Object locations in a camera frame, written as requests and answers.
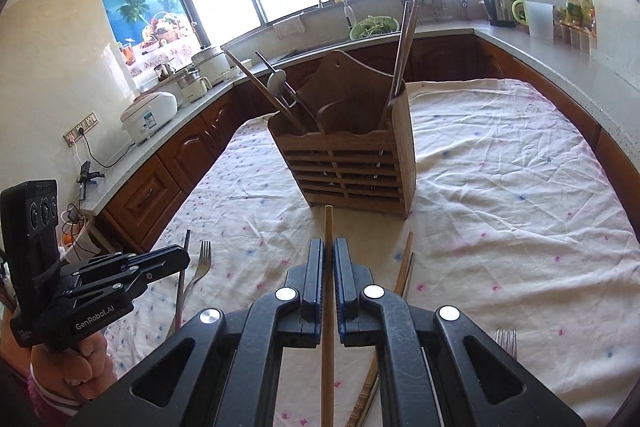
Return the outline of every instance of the countertop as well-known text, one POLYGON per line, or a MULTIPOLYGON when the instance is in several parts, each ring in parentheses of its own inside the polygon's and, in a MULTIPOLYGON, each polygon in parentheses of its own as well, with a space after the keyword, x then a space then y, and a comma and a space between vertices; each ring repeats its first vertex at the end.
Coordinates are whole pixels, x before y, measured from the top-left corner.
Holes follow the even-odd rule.
MULTIPOLYGON (((416 28, 415 38, 462 34, 477 35, 547 77, 590 113, 618 143, 636 169, 640 170, 640 92, 624 78, 564 42, 555 41, 551 44, 532 39, 519 30, 495 28, 482 22, 456 21, 421 25, 416 28)), ((285 68, 322 57, 332 50, 348 51, 397 41, 398 36, 395 33, 344 42, 283 61, 278 61, 278 57, 275 57, 273 62, 277 67, 285 68)), ((255 65, 251 71, 257 76, 268 73, 262 64, 255 65)), ((248 78, 242 74, 236 80, 214 86, 203 98, 181 107, 173 120, 142 144, 132 147, 116 166, 104 171, 104 178, 99 178, 97 184, 88 187, 87 198, 80 205, 81 211, 94 216, 100 213, 131 175, 179 129, 234 85, 244 82, 248 82, 248 78)))

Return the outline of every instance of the fork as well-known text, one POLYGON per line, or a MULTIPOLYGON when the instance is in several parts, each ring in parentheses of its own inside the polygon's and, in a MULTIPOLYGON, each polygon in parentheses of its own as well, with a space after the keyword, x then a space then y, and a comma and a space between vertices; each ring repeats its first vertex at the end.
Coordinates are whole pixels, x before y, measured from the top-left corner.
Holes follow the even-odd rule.
POLYGON ((516 330, 498 330, 495 333, 495 342, 509 355, 511 355, 513 357, 513 360, 518 359, 516 330))
MULTIPOLYGON (((201 241, 200 242, 200 257, 198 258, 198 266, 196 268, 196 273, 194 273, 193 278, 189 281, 187 288, 185 288, 184 293, 182 294, 182 304, 187 301, 187 295, 193 289, 193 285, 202 279, 207 272, 209 272, 211 268, 211 242, 210 241, 201 241)), ((166 339, 168 339, 172 334, 175 333, 175 315, 174 320, 172 320, 171 326, 169 327, 169 331, 166 334, 166 339)))

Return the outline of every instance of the white rice cooker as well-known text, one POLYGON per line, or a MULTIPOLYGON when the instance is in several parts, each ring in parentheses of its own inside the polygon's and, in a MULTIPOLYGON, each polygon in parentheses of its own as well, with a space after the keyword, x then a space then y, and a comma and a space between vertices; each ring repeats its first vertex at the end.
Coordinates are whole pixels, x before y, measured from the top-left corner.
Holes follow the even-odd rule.
POLYGON ((171 120, 178 112, 178 103, 170 92, 148 94, 131 104, 120 116, 122 129, 140 144, 171 120))
POLYGON ((210 46, 197 52, 193 57, 193 67, 200 70, 202 76, 206 76, 211 86, 225 80, 224 74, 230 69, 225 52, 219 46, 210 46))

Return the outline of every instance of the green bowl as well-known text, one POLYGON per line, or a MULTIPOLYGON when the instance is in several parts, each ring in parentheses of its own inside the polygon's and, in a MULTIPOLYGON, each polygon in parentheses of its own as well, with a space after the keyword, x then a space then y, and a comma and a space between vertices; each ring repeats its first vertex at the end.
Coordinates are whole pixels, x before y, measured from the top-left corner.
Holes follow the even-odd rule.
MULTIPOLYGON (((349 33, 349 38, 352 41, 357 41, 358 39, 362 39, 365 38, 362 34, 364 33, 364 31, 367 29, 365 22, 370 21, 371 19, 375 20, 376 22, 391 22, 392 26, 394 26, 396 29, 394 30, 389 30, 388 32, 385 33, 393 33, 393 32, 397 32, 400 29, 400 25, 398 23, 397 20, 393 19, 393 17, 385 17, 385 16, 379 16, 379 17, 367 17, 366 19, 355 23, 353 25, 353 28, 351 28, 351 32, 349 33)), ((373 34, 370 35, 368 37, 375 37, 376 35, 384 35, 384 34, 373 34)))

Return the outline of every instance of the palm tree picture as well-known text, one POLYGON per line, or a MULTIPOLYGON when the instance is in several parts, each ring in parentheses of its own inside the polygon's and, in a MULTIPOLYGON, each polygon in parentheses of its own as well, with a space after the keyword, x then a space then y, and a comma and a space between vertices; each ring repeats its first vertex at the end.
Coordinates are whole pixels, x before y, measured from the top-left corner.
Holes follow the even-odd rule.
POLYGON ((123 0, 125 4, 118 8, 122 19, 130 24, 134 24, 138 19, 144 21, 146 24, 149 22, 145 19, 144 15, 151 11, 151 8, 146 3, 146 0, 123 0))
POLYGON ((160 1, 162 3, 162 9, 165 12, 172 12, 172 13, 183 12, 182 5, 178 0, 160 0, 160 1))

